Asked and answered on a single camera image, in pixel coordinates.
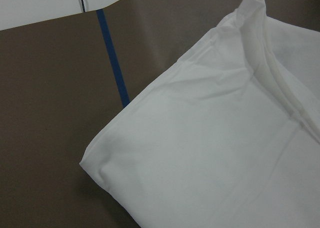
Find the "white printed t-shirt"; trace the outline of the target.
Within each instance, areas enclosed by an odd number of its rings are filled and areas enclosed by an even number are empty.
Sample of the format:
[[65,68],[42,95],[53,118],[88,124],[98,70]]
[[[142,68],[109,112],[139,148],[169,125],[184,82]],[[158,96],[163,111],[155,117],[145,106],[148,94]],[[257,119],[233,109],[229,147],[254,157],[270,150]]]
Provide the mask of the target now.
[[242,0],[80,166],[142,228],[319,227],[319,39]]

